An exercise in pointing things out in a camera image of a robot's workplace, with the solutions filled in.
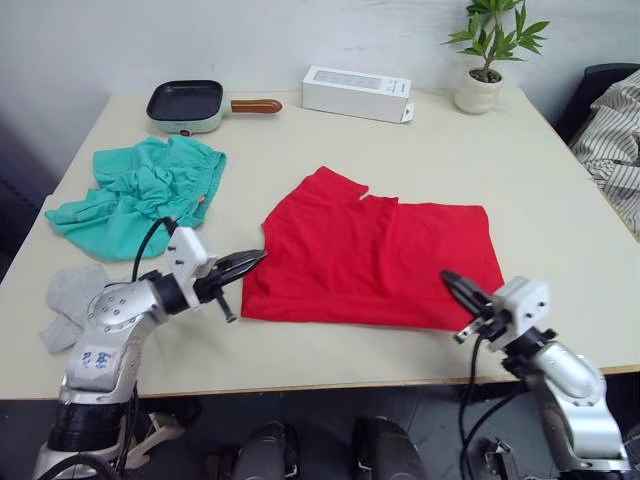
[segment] white box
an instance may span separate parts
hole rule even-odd
[[[312,66],[302,81],[302,106],[311,110],[404,123],[413,118],[408,103],[411,80]]]

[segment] beige table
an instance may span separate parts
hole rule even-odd
[[[201,228],[217,253],[262,247],[260,223],[321,165],[405,202],[484,205],[505,278],[551,284],[551,314],[541,326],[608,371],[640,368],[638,243],[521,91],[505,90],[498,108],[483,116],[459,113],[446,96],[416,92],[416,118],[406,125],[303,110],[297,93],[269,95],[285,104],[277,117],[229,117],[198,136],[229,156]],[[94,151],[164,137],[149,125],[145,104],[109,101],[43,211],[84,197],[94,185]],[[0,287],[0,398],[57,395],[66,356],[50,356],[37,335],[54,318],[45,292],[55,271],[92,262],[54,234],[41,212]],[[143,262],[141,271],[154,267],[167,271],[159,259]],[[106,268],[118,279],[131,263]],[[226,292],[239,311],[241,284]],[[218,306],[207,305],[149,338],[140,390],[455,382],[467,375],[470,347],[429,330],[246,319],[227,325]],[[480,375],[508,378],[500,360],[483,351]]]

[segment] black cable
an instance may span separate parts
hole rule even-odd
[[[471,428],[471,431],[469,432],[469,435],[467,435],[467,437],[464,440],[464,443],[462,445],[462,450],[460,451],[460,458],[458,459],[459,460],[458,466],[460,467],[460,473],[463,479],[465,478],[463,473],[465,460],[467,462],[467,465],[469,465],[469,459],[467,458],[467,450],[469,449],[469,445],[471,445],[471,441],[473,440],[473,437],[475,436],[476,433],[478,433],[478,430],[480,430],[480,427],[482,427],[482,425],[489,419],[489,417],[491,417],[491,415],[496,413],[498,410],[500,410],[502,407],[504,407],[507,403],[509,403],[514,398],[516,398],[518,395],[526,391],[527,391],[526,384],[524,382],[519,382],[508,396],[504,397],[502,400],[496,403],[493,407],[487,410],[484,413],[484,415],[482,415],[478,419],[478,421],[473,425],[473,427]]]
[[[86,465],[93,468],[98,474],[98,478],[107,480],[120,480],[120,477],[114,468],[104,458],[97,457],[88,453],[78,453],[71,457],[67,457],[61,462],[56,463],[49,470],[38,477],[38,480],[53,480],[66,469],[76,465]]]
[[[142,254],[144,253],[144,249],[147,248],[147,244],[149,243],[149,240],[151,240],[151,237],[153,236],[153,234],[156,232],[158,227],[163,223],[165,227],[167,227],[167,231],[169,232],[169,235],[173,235],[174,230],[178,226],[176,221],[170,217],[162,217],[157,219],[155,222],[153,222],[153,225],[151,225],[151,228],[149,228],[149,231],[144,236],[144,239],[140,244],[140,248],[138,248],[138,253],[136,253],[136,259],[133,262],[133,273],[131,274],[132,282],[135,282],[138,279],[138,268],[140,267],[140,260],[142,260]]]
[[[133,440],[133,434],[135,432],[135,426],[138,420],[139,402],[140,401],[138,398],[138,386],[136,384],[133,387],[133,393],[131,394],[131,400],[129,401],[130,408],[127,411],[127,416],[125,418],[124,442],[122,444],[122,448],[120,449],[120,454],[118,455],[118,459],[116,461],[116,471],[123,478],[124,478],[125,467],[127,465],[127,456],[129,455],[129,448],[131,447],[131,441]]]
[[[464,394],[462,395],[462,401],[460,402],[460,408],[458,410],[458,433],[460,434],[460,444],[464,446],[464,441],[467,436],[464,430],[464,412],[471,400],[473,395],[473,391],[476,386],[476,369],[478,364],[478,352],[480,351],[480,344],[484,340],[482,335],[478,335],[476,338],[476,343],[473,345],[473,353],[471,354],[471,371],[469,372],[469,381],[467,382],[467,386],[464,390]],[[469,463],[469,459],[466,455],[464,455],[463,461],[460,462],[460,476],[462,480],[466,480],[467,476],[464,471],[464,462],[467,464],[467,468],[469,469],[469,475],[473,480],[475,480],[475,475],[473,474],[473,470],[471,468],[471,464]]]

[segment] striped cloth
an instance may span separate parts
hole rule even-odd
[[[640,70],[591,104],[569,147],[640,240]]]

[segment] white wall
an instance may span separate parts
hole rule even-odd
[[[166,80],[298,88],[309,64],[449,87],[465,62],[440,45],[467,0],[3,0],[0,116],[56,177],[108,96]],[[640,62],[637,0],[529,0],[543,56],[498,65],[553,120],[587,65]]]

